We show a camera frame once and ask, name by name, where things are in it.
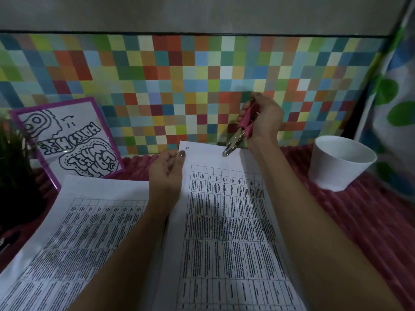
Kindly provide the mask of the person's left hand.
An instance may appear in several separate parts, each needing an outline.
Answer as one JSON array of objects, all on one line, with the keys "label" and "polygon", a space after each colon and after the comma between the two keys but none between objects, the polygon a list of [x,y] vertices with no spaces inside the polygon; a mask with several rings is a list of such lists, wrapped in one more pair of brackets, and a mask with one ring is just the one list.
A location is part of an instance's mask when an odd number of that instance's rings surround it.
[{"label": "person's left hand", "polygon": [[149,203],[174,207],[181,194],[183,179],[174,178],[174,157],[178,151],[167,149],[159,154],[149,170]]}]

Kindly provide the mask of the person's right hand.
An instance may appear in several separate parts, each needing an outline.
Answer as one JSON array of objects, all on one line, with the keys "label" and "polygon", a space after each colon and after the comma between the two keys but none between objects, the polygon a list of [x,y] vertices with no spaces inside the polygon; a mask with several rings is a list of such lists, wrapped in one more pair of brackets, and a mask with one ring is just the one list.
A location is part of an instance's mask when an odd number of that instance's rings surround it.
[{"label": "person's right hand", "polygon": [[[250,100],[252,98],[255,98],[255,101],[260,105],[260,110],[259,115],[254,122],[252,136],[247,139],[248,149],[253,152],[256,149],[260,149],[265,146],[278,147],[277,134],[281,124],[283,123],[283,109],[273,99],[263,95],[262,93],[252,92]],[[239,114],[236,119],[238,123],[240,121]]]}]

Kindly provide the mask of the pink handled hole punch pliers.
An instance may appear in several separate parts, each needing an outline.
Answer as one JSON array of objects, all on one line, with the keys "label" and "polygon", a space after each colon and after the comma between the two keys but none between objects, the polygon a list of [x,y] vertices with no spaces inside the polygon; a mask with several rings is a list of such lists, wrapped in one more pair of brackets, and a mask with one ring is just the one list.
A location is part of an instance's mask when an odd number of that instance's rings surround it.
[{"label": "pink handled hole punch pliers", "polygon": [[231,137],[222,152],[222,157],[229,156],[246,138],[250,138],[253,133],[254,121],[259,114],[260,106],[252,100],[251,105],[246,109],[245,115],[242,117],[235,134]]}]

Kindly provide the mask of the punched printed table paper sheet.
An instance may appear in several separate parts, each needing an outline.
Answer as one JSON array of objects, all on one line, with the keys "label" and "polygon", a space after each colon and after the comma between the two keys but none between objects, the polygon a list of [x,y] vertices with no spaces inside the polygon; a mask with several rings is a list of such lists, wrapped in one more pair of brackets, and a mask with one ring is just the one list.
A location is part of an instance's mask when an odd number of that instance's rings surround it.
[{"label": "punched printed table paper sheet", "polygon": [[307,311],[251,153],[188,141],[179,150],[182,191],[151,311]]}]

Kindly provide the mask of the person's left forearm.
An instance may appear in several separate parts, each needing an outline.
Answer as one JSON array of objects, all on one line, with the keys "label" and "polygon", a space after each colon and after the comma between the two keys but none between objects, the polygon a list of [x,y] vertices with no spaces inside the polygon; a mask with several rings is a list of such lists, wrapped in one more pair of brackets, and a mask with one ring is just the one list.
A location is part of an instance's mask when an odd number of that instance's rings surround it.
[{"label": "person's left forearm", "polygon": [[176,203],[150,200],[144,214],[67,311],[136,311],[153,252]]}]

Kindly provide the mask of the person's right forearm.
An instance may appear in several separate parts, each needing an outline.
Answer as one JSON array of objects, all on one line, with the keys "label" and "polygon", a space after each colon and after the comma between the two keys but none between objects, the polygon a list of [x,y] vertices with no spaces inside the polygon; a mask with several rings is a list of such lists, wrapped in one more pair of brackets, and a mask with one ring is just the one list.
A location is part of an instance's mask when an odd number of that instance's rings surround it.
[{"label": "person's right forearm", "polygon": [[276,140],[247,141],[289,256],[314,311],[404,311],[387,283],[317,204]]}]

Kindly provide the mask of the white plastic cup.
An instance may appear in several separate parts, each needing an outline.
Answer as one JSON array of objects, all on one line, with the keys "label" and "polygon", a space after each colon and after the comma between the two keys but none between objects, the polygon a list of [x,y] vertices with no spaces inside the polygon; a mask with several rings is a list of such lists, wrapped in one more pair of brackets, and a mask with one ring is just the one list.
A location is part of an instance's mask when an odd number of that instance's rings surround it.
[{"label": "white plastic cup", "polygon": [[340,192],[376,160],[376,153],[358,141],[319,136],[314,141],[308,178],[322,189]]}]

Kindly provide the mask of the purple framed line drawing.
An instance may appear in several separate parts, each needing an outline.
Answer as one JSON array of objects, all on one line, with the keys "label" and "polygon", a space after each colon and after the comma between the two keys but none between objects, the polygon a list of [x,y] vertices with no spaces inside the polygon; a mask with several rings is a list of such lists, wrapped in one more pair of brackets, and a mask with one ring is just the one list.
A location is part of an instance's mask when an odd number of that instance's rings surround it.
[{"label": "purple framed line drawing", "polygon": [[67,175],[110,178],[125,170],[93,97],[13,109],[9,114],[35,147],[41,167],[58,191]]}]

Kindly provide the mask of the white curtain with coloured dots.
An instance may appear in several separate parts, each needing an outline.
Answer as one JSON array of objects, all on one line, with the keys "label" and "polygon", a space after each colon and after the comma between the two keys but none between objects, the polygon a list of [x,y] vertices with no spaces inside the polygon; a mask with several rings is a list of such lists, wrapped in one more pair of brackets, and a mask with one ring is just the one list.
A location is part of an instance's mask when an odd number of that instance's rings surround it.
[{"label": "white curtain with coloured dots", "polygon": [[415,205],[415,0],[368,84],[354,139],[377,155],[369,172]]}]

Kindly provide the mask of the green plant in black pot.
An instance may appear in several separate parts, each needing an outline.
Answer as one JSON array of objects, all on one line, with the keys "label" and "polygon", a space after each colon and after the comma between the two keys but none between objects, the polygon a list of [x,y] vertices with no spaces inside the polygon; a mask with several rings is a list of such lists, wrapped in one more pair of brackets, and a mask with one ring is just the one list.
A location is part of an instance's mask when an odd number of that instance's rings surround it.
[{"label": "green plant in black pot", "polygon": [[46,209],[25,132],[0,115],[0,235],[37,219]]}]

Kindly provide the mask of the red ribbed fleece cloth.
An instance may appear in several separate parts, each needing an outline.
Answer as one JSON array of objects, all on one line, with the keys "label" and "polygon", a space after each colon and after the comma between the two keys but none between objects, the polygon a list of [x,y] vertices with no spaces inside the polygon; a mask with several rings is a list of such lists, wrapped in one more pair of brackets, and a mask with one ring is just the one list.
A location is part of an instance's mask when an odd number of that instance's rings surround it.
[{"label": "red ribbed fleece cloth", "polygon": [[[389,289],[402,307],[407,311],[415,311],[415,210],[413,209],[413,205],[384,188],[377,179],[366,172],[357,177],[343,191],[333,192],[322,189],[307,176],[313,146],[288,146],[279,148],[303,186],[314,197],[317,204],[335,221],[352,243],[362,251],[387,283]],[[141,167],[136,168],[134,163],[136,160],[139,160],[139,162],[144,160],[147,172],[146,181],[149,182],[150,167],[158,156],[128,157],[126,159],[128,162],[127,171],[122,172],[121,175],[127,175],[128,171],[143,171],[144,169]],[[166,219],[162,237],[156,244],[152,260],[147,270],[146,280],[141,291],[139,305],[142,300],[149,299],[149,311],[151,311],[158,289],[166,233],[171,213]],[[290,259],[286,245],[285,249],[298,281],[299,288],[296,291],[303,293],[303,302],[307,304],[306,308],[312,310],[305,296],[305,292],[301,287],[297,270]]]}]

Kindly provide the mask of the multicoloured checkered wall panel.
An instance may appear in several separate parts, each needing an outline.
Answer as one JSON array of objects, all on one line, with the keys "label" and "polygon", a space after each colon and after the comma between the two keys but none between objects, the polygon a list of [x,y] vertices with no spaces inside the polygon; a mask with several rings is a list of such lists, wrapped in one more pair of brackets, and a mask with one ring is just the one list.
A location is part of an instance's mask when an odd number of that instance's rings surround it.
[{"label": "multicoloured checkered wall panel", "polygon": [[0,111],[94,97],[121,155],[224,145],[250,92],[283,146],[340,135],[384,38],[0,33]]}]

